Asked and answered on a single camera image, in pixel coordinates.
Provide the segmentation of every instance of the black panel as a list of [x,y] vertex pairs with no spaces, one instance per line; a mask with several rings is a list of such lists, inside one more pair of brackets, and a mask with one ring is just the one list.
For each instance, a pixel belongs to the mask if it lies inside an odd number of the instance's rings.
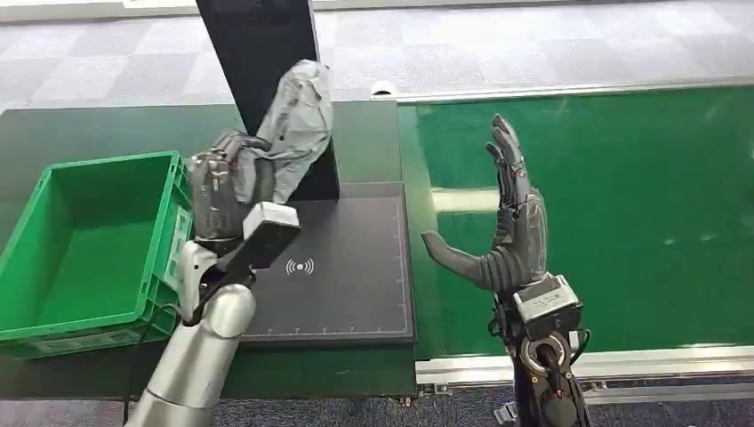
[[[275,97],[277,82],[298,60],[316,60],[311,5],[301,0],[197,0],[248,133],[256,133]],[[332,144],[291,200],[336,199]]]

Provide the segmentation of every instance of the green bin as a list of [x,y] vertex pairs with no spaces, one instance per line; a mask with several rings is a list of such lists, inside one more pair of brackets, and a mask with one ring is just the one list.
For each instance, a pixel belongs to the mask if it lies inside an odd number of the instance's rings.
[[[139,341],[176,301],[191,230],[177,152],[51,165],[0,257],[0,353],[32,359]],[[164,339],[173,310],[146,341]]]

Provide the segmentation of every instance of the gray cloth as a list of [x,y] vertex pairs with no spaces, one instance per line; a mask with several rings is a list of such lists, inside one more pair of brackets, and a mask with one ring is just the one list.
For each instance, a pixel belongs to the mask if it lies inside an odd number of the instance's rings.
[[283,204],[298,187],[309,167],[327,149],[333,133],[329,68],[301,60],[280,79],[277,94],[257,132],[272,143],[269,151],[242,148],[237,158],[236,197],[250,203],[256,172],[254,160],[275,163],[273,201]]

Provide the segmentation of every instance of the silver robotic arm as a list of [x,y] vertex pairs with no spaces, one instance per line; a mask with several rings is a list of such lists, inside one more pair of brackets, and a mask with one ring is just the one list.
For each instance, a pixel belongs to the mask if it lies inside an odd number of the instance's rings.
[[189,241],[179,260],[181,323],[172,333],[127,427],[206,427],[212,424],[230,363],[254,315],[249,266],[267,268],[298,234],[295,209],[258,203],[239,246],[266,247],[217,254]]

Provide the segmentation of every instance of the robotic hand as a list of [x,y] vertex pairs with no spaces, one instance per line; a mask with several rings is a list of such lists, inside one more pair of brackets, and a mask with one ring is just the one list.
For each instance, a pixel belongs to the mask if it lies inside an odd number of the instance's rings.
[[433,231],[422,238],[435,262],[494,293],[489,329],[513,362],[518,425],[588,427],[566,339],[581,321],[582,304],[563,276],[546,271],[544,200],[529,181],[516,132],[495,115],[492,136],[485,148],[497,168],[500,204],[490,253],[467,254]]
[[193,240],[180,250],[181,323],[128,427],[208,427],[256,309],[253,270],[300,231],[283,205],[332,134],[327,68],[303,60],[280,86],[257,136],[224,133],[191,158]]

